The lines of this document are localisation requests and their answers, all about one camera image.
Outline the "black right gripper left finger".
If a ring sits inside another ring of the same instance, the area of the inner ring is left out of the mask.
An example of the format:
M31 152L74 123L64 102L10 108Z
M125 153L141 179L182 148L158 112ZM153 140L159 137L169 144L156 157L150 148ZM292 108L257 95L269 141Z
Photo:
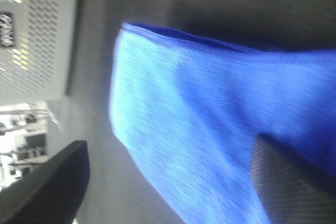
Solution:
M90 179L86 141L74 141L1 191L1 223L72 223Z

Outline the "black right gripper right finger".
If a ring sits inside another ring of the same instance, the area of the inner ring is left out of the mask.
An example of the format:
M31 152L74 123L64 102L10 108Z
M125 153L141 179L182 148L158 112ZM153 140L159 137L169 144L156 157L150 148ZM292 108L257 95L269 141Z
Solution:
M250 175L271 223L335 223L335 176L273 137L256 137Z

